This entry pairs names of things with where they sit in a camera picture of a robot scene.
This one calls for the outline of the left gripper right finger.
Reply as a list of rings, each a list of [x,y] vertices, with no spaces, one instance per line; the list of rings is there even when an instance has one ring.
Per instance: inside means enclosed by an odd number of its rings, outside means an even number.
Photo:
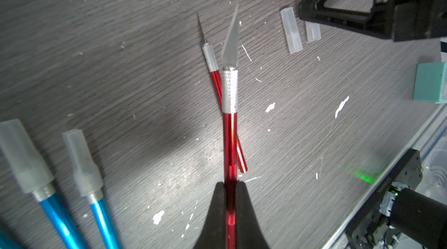
[[[258,224],[245,182],[237,182],[235,199],[236,248],[269,249],[270,247]]]

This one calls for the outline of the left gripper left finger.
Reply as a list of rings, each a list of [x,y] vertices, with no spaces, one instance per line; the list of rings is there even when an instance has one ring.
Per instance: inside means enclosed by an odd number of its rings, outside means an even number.
[[[215,185],[211,203],[194,249],[226,248],[226,192],[222,182]]]

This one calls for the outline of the red carving knife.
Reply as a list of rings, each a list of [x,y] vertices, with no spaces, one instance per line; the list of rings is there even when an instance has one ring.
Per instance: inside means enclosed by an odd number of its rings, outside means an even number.
[[[204,35],[204,30],[203,30],[203,27],[200,22],[199,14],[196,13],[196,15],[197,15],[199,28],[201,31],[201,37],[203,40],[202,50],[203,50],[204,58],[206,60],[208,71],[210,73],[211,80],[214,85],[216,97],[219,101],[220,107],[222,107],[222,82],[221,82],[221,75],[220,75],[220,71],[218,68],[217,60],[215,57],[215,52],[214,52],[212,44],[206,39],[206,36]],[[237,139],[236,151],[237,151],[237,160],[238,160],[239,170],[241,173],[246,173],[248,168],[247,168],[247,164],[246,164],[246,160],[244,157],[244,153],[242,150],[239,136],[237,136],[236,139]]]
[[[239,6],[224,41],[221,63],[224,185],[226,192],[226,248],[236,248],[235,188],[237,183],[237,94],[238,94],[238,41]]]

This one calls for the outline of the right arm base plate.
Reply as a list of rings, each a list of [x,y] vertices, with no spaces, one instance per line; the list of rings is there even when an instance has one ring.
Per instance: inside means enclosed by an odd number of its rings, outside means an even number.
[[[385,193],[394,182],[400,182],[415,189],[422,180],[420,151],[408,149],[397,164],[385,174],[369,199],[359,209],[348,223],[345,235],[352,249],[372,249],[384,239],[389,229],[386,225],[387,216],[380,212],[380,204]]]

